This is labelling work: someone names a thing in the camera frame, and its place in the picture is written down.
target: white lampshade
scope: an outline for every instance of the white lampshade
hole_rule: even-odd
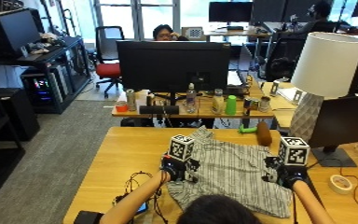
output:
[[[358,65],[358,38],[332,33],[311,33],[292,84],[319,96],[349,94]]]

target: black chair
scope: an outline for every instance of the black chair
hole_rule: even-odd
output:
[[[273,82],[283,77],[292,80],[295,68],[307,43],[304,38],[280,38],[268,60],[259,57],[259,78]]]
[[[107,63],[109,61],[119,60],[118,52],[118,40],[125,40],[122,26],[101,26],[97,27],[97,74],[101,79],[109,78],[109,80],[99,81],[97,88],[101,88],[101,83],[110,82],[109,87],[105,90],[105,98],[109,97],[109,90],[114,85],[119,88],[122,82],[122,69],[119,63]]]
[[[319,21],[312,28],[312,32],[333,33],[337,28],[338,22],[336,21]]]

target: sleeve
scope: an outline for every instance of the sleeve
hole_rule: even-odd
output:
[[[308,24],[299,31],[293,32],[292,35],[308,34],[312,31],[315,24],[316,24],[315,21],[308,22]]]
[[[179,41],[190,41],[190,39],[188,39],[186,36],[182,35],[182,36],[179,37]]]

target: white tape roll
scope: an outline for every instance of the white tape roll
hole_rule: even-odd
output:
[[[333,191],[336,191],[340,194],[349,194],[353,190],[353,184],[349,181],[348,178],[345,178],[341,175],[332,175],[330,176],[330,182],[329,182],[330,188]]]

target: red chair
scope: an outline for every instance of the red chair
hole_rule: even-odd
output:
[[[99,64],[97,65],[97,74],[101,79],[109,78],[109,80],[99,81],[97,88],[101,88],[101,83],[109,83],[110,85],[105,90],[105,98],[109,98],[109,90],[119,84],[122,81],[121,63],[107,63],[109,61],[119,60],[118,52],[118,40],[125,40],[122,26],[101,26],[97,27],[97,58]]]

